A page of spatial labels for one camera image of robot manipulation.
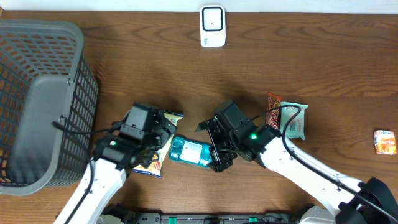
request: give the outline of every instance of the red package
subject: red package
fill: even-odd
[[[282,102],[282,96],[277,96],[272,93],[268,93],[267,110],[280,106],[281,102]],[[279,125],[278,125],[279,111],[280,109],[273,110],[271,112],[268,112],[266,116],[266,124],[272,126],[273,128],[276,128],[277,130],[279,130]]]

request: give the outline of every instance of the blue wet wipes package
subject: blue wet wipes package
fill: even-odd
[[[304,136],[304,110],[308,108],[308,105],[302,105],[299,103],[289,103],[282,102],[282,106],[285,105],[295,105],[301,107],[301,112],[295,117],[292,122],[290,122],[289,127],[286,129],[286,137],[287,138],[302,138],[305,140]],[[285,107],[282,108],[282,112],[280,115],[280,131],[285,128],[287,120],[291,118],[299,109],[294,107]]]
[[[177,136],[172,141],[169,158],[174,161],[208,167],[208,164],[211,163],[210,147],[208,144]]]

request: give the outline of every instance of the gray basket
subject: gray basket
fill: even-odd
[[[98,85],[68,22],[0,21],[0,194],[70,185],[86,166]]]

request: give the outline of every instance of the white wall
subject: white wall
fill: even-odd
[[[227,12],[398,13],[398,0],[0,0],[5,10],[198,12],[205,4]]]

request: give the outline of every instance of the wooden table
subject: wooden table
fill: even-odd
[[[234,99],[248,115],[267,93],[308,104],[305,141],[326,165],[367,181],[375,176],[398,198],[398,156],[375,153],[373,131],[398,133],[398,16],[227,14],[227,41],[204,49],[199,13],[17,12],[7,19],[70,21],[85,35],[85,57],[100,83],[97,129],[135,101],[182,110],[178,133],[196,134],[213,109]],[[0,223],[52,223],[76,184],[27,197],[0,196]],[[113,197],[135,211],[262,213],[315,202],[290,180],[241,158],[216,174],[166,159],[162,178],[133,174]]]

